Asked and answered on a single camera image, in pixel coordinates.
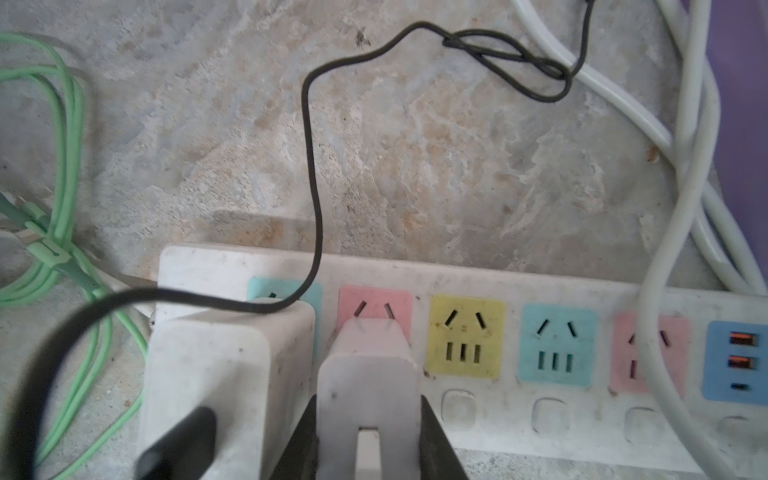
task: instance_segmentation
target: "electrical socket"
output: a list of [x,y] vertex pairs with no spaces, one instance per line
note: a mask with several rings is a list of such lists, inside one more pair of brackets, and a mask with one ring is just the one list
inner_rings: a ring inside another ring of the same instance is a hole
[[[611,382],[608,386],[612,392],[650,393],[637,359],[634,335],[636,324],[637,316],[631,312],[621,312],[614,317]],[[688,319],[681,316],[660,315],[659,343],[661,356],[672,377],[672,383],[680,397],[684,397],[690,345]]]
[[339,289],[336,331],[354,317],[395,320],[411,343],[413,295],[406,290],[345,285]]
[[592,310],[529,303],[522,314],[518,378],[589,387],[597,327]]
[[768,326],[716,321],[707,327],[701,394],[716,402],[768,406]]
[[[249,301],[255,298],[286,298],[291,293],[295,292],[302,283],[304,283],[303,280],[252,276],[251,279],[248,280],[248,293],[246,298]],[[307,302],[315,310],[313,356],[316,356],[320,335],[320,312],[322,312],[320,308],[323,306],[323,288],[319,283],[313,283],[310,285],[310,288],[304,292],[300,300]]]
[[426,369],[430,373],[498,378],[504,302],[434,295],[429,306]]

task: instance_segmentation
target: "yellow socket panel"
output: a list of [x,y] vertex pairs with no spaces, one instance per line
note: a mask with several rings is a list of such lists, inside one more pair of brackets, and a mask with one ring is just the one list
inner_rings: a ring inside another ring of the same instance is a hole
[[429,306],[426,369],[496,379],[502,364],[504,302],[435,295]]

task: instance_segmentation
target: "teal socket panel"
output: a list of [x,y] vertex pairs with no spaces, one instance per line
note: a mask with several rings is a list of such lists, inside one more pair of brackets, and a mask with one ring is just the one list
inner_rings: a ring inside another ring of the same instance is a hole
[[523,308],[518,378],[589,387],[597,329],[592,310],[529,303]]
[[[269,278],[254,276],[248,281],[247,299],[254,298],[285,298],[303,283],[303,280],[291,280],[287,278]],[[323,288],[319,283],[313,283],[301,296],[301,300],[307,302],[315,310],[315,343],[313,355],[317,357],[317,344],[320,335],[320,307],[323,305]]]

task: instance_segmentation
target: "pink socket panel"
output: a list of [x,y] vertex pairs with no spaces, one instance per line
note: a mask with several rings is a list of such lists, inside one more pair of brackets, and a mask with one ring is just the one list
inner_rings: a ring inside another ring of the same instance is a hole
[[[635,348],[634,313],[622,312],[614,318],[614,341],[611,347],[612,391],[650,393],[645,385],[645,375]],[[678,316],[659,316],[659,343],[661,356],[680,396],[685,396],[685,379],[688,368],[690,323]]]
[[410,343],[412,311],[413,295],[408,291],[345,285],[339,289],[336,331],[354,317],[393,319]]

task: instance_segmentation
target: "purple wall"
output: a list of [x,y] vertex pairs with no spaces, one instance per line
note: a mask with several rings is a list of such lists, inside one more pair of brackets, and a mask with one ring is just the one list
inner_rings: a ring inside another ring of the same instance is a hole
[[723,197],[768,273],[768,0],[715,0],[707,56],[723,105]]

